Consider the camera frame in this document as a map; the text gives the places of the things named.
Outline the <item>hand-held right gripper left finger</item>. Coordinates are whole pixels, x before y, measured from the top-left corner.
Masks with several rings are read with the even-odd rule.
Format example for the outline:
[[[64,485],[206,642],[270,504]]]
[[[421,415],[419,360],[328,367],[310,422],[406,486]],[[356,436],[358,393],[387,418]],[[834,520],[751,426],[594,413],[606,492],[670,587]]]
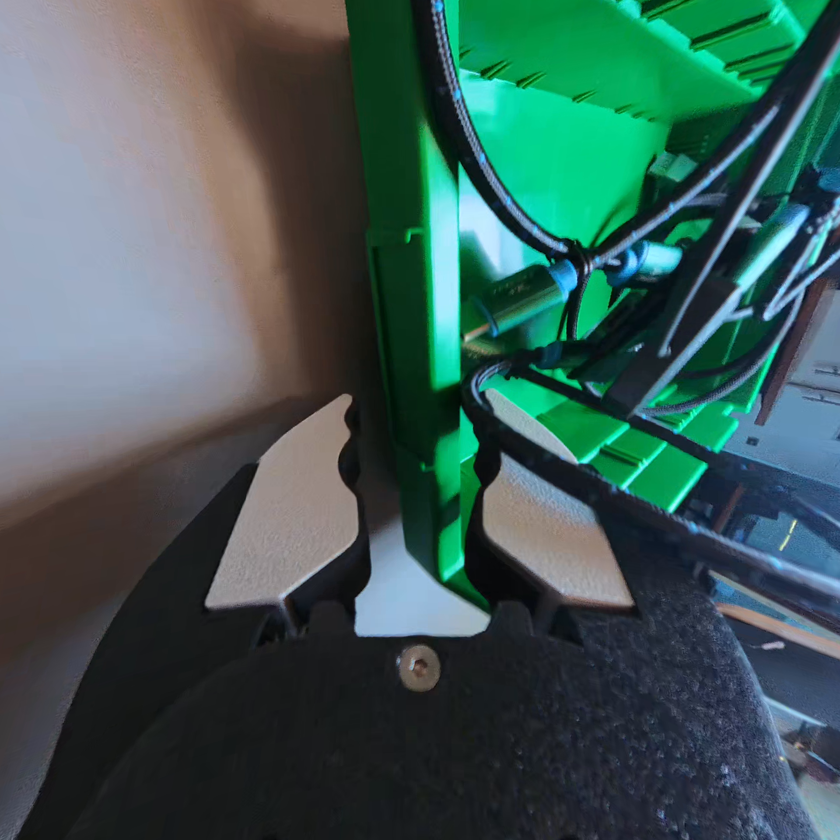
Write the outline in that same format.
[[[356,485],[358,407],[342,394],[259,458],[205,597],[205,608],[320,601],[354,610],[369,581],[369,534]]]

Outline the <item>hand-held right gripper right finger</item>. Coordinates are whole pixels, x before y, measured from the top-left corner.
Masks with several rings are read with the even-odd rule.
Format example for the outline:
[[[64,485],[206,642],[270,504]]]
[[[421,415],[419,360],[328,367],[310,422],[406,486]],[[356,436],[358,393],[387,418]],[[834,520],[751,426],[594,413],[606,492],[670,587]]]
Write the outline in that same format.
[[[466,532],[466,575],[489,604],[519,600],[604,612],[635,601],[594,511],[491,440],[474,463],[479,490]]]

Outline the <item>black hdmi adapter box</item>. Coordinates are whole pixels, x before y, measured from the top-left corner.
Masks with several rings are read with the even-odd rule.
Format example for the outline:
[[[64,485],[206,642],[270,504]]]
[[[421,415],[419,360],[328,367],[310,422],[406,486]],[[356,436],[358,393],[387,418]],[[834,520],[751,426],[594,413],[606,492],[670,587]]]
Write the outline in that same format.
[[[605,410],[619,419],[639,413],[734,313],[743,294],[737,282],[721,274],[708,276],[696,290],[680,282],[642,349],[605,393]]]

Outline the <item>braided hdmi cable green plugs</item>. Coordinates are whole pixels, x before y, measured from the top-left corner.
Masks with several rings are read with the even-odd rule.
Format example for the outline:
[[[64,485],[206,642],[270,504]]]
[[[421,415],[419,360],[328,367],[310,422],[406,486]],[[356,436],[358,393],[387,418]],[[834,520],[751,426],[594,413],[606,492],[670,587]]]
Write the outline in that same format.
[[[762,225],[731,273],[738,307],[724,309],[724,322],[772,320],[838,264],[837,245],[823,251],[838,229],[838,167],[810,164],[790,198]]]
[[[509,232],[548,259],[494,283],[474,307],[483,320],[463,336],[466,343],[496,338],[543,312],[566,303],[594,270],[632,254],[648,233],[695,202],[704,190],[736,162],[758,139],[768,140],[783,107],[804,106],[823,84],[838,53],[838,2],[829,3],[798,49],[792,64],[776,78],[750,115],[718,146],[714,155],[691,172],[680,192],[672,193],[647,214],[628,221],[597,247],[562,238],[529,215],[501,180],[492,164],[466,104],[459,69],[452,52],[445,2],[412,2],[418,55],[423,65],[427,99],[440,136],[455,153],[476,191]]]

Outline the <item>green plastic bin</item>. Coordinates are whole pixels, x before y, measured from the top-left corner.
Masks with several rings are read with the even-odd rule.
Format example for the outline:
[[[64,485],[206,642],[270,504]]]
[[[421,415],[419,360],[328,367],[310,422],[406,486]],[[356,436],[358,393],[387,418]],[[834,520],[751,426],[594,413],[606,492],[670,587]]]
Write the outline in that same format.
[[[597,247],[680,192],[750,115],[831,2],[444,2],[471,118],[501,180],[551,233]],[[537,476],[799,613],[800,572],[686,513],[722,485],[803,514],[833,548],[838,522],[786,474],[729,453],[766,395],[820,279],[770,321],[724,322],[664,390],[619,419],[610,386],[680,282],[731,277],[809,165],[838,167],[838,53],[804,106],[783,107],[695,202],[569,300],[466,343],[474,298],[548,259],[497,219],[440,136],[412,2],[346,2],[370,226],[374,312],[404,539],[479,608],[466,532],[491,440]]]

